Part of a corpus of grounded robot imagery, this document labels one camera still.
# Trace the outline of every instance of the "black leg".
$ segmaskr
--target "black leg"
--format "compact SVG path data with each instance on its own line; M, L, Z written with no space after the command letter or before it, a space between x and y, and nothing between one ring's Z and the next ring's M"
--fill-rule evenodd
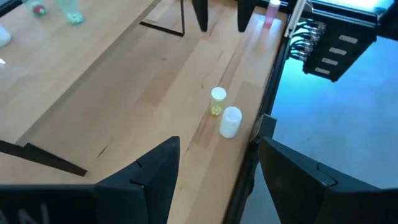
M45 166L60 169L79 176L84 176L87 173L87 170L31 144L21 147L0 140L0 152L20 157Z
M152 28L152 29L156 29L156 30L160 30L162 32L166 32L168 34L173 34L173 35L177 35L179 37L183 37L185 35L185 14L184 14L184 0L180 0L180 10L181 10L181 26L182 26L182 31L175 31L175 30L171 30L168 28L164 28L164 27L160 27L157 25L153 25L147 22L140 22L141 25Z
M253 193L253 189L254 189L254 178L250 179L248 196L250 196Z

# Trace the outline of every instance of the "cable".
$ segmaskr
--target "cable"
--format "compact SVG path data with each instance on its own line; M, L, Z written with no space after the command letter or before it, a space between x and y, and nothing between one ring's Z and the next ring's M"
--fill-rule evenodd
M303 39L295 40L295 41L293 41L293 43L290 44L290 46L295 45L295 44L297 44L299 42L304 42L304 40Z
M303 61L303 62L305 62L307 60L306 57L303 57L303 56L300 56L300 55L295 55L295 54L290 54L289 57L294 58L296 60Z
M299 51L299 50L290 51L290 54L297 54L297 55L301 55L301 56L308 56L308 53L302 52L302 51Z
M297 24L296 30L298 31L299 29L318 29L319 28L319 23L314 22L314 21L305 21L305 22L300 22Z
M301 51L305 51L305 46L304 45L295 45L295 46L291 46L290 51L292 50L301 50Z
M292 38L294 38L294 37L301 37L306 40L316 39L316 37L314 35L310 34L309 32L299 32L298 34L294 34L292 36Z

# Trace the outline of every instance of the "wooden board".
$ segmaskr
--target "wooden board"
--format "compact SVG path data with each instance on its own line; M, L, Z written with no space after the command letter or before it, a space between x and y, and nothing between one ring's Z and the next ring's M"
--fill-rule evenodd
M74 91L87 68L159 0L81 0L86 21L76 27L54 1L44 2L49 15L41 19L23 5L0 18L13 38L0 49L6 62L0 68L0 140L21 146Z
M7 179L17 183L43 179L94 183L177 135L181 140L180 172L169 223L221 223L286 15L279 14L267 30L262 26L265 12L256 9L242 34L237 31L236 2L209 4L206 34L200 32L192 5L186 2L185 37L138 26L119 39L29 139L88 169L85 177L15 161L1 167L16 171L0 172L0 183L9 183ZM162 15L151 16L150 21L179 29L179 1L163 6L166 8L156 9ZM210 91L215 86L227 90L227 105L243 112L241 128L233 139L219 135L220 118L208 112Z

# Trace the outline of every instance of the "white lid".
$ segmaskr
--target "white lid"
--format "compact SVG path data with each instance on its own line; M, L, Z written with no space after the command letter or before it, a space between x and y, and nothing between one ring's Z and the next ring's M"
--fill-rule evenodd
M224 100L226 98L226 91L221 87L216 87L212 89L211 97L217 101Z
M273 6L280 6L280 0L270 0L269 4Z
M239 123L242 120L242 112L235 106L229 106L224 110L225 119L228 122Z

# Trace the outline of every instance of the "black cable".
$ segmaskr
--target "black cable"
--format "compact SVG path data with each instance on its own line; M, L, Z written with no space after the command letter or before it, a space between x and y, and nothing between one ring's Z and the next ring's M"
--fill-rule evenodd
M303 39L295 40L295 41L293 41L293 43L291 43L290 46L293 46L293 45L295 45L295 44L298 44L299 42L304 42L304 40L303 40Z
M301 51L304 51L304 50L305 50L305 46L304 46L304 45L294 45L294 46L291 46L291 50L301 50Z
M303 57L308 56L308 53L302 52L302 51L299 51L299 50L292 50L292 51L290 51L290 54L301 55Z
M298 55L289 55L289 57L294 58L296 60L300 60L300 61L302 61L304 59L304 58L300 58L300 56L298 56Z
M295 31L298 31L299 29L310 30L310 29L318 28L318 26L319 26L318 23L307 20L305 22L301 22L301 23L297 24Z
M313 38L312 35L309 34L308 32L299 32L298 34L294 34L292 36L292 38L294 38L294 37L301 37L301 38L304 38L306 40L311 40Z

